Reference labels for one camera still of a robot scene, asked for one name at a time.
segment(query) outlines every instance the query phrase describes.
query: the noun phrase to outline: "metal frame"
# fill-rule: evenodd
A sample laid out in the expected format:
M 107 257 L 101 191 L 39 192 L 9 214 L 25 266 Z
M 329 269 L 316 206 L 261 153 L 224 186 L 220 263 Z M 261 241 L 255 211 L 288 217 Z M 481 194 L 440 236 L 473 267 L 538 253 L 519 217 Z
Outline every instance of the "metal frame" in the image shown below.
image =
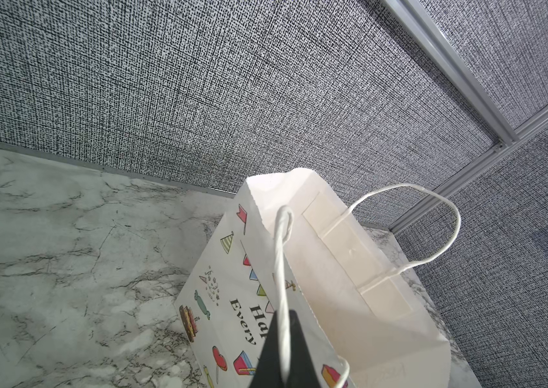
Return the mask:
M 502 143 L 512 145 L 519 140 L 498 107 L 459 57 L 451 43 L 435 25 L 418 0 L 383 0 L 388 10 L 400 21 L 425 53 L 432 58 L 460 93 L 498 135 Z
M 457 190 L 464 187 L 468 182 L 483 174 L 483 172 L 487 171 L 490 167 L 494 166 L 501 159 L 505 158 L 507 155 L 517 150 L 528 140 L 533 138 L 534 135 L 536 135 L 539 131 L 542 131 L 547 127 L 548 105 L 543 107 L 541 111 L 534 114 L 531 118 L 526 120 L 515 130 L 520 136 L 520 141 L 511 146 L 495 146 L 491 150 L 483 153 L 477 159 L 473 160 L 461 171 L 451 176 L 446 182 L 439 185 L 439 187 L 434 191 L 444 197 L 454 194 Z M 390 224 L 389 229 L 394 234 L 397 234 L 439 204 L 440 201 L 435 200 L 434 197 L 426 196 L 410 210 L 404 213 L 400 218 L 398 218 L 395 222 Z

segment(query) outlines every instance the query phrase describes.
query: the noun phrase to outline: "gray textured wall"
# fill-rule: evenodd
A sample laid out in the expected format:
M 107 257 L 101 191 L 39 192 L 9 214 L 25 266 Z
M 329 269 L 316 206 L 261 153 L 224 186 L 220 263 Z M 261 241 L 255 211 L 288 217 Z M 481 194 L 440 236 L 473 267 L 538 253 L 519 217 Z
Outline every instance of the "gray textured wall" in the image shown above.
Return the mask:
M 0 141 L 228 191 L 310 167 L 347 203 L 495 143 L 379 4 L 191 3 L 0 1 Z
M 513 127 L 548 104 L 548 0 L 420 0 Z
M 548 387 L 548 129 L 451 200 L 459 238 L 418 276 L 484 388 Z M 397 240 L 425 258 L 453 222 L 440 206 Z

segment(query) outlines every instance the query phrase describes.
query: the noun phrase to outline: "candy illustration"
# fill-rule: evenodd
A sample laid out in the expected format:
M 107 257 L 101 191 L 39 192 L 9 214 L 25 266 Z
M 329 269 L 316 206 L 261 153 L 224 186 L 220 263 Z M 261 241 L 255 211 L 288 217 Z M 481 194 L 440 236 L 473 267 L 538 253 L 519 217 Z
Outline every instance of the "candy illustration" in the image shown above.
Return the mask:
M 207 319 L 209 320 L 209 311 L 207 310 L 207 307 L 205 307 L 205 303 L 203 303 L 203 299 L 201 299 L 197 290 L 195 290 L 195 300 L 196 303 L 198 303 L 198 306 L 201 308 L 203 314 L 207 315 Z

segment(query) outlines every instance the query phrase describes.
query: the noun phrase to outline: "gift bag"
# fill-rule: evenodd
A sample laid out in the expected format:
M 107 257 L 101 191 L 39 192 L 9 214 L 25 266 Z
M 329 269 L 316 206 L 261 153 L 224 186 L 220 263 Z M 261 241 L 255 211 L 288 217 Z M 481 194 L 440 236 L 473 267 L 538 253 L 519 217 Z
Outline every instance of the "gift bag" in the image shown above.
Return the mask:
M 411 186 L 444 200 L 458 224 L 432 257 L 395 268 L 350 214 L 377 192 Z M 275 307 L 275 218 L 294 213 L 284 247 L 284 283 L 312 367 L 332 388 L 446 387 L 448 340 L 398 275 L 444 252 L 459 230 L 455 206 L 420 186 L 395 185 L 367 194 L 349 209 L 318 174 L 304 168 L 247 178 L 225 211 L 175 301 L 193 352 L 211 388 L 248 387 Z

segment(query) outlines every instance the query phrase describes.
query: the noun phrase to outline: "heart balloon illustration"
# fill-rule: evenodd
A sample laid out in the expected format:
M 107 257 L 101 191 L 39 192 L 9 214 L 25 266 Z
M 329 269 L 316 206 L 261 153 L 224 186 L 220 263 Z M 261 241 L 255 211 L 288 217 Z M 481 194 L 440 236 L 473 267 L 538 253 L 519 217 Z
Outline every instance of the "heart balloon illustration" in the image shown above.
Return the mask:
M 216 365 L 220 367 L 220 369 L 226 371 L 227 370 L 227 360 L 224 359 L 224 356 L 220 354 L 220 351 L 216 346 L 212 348 L 212 351 L 214 352 L 214 360 L 216 360 Z

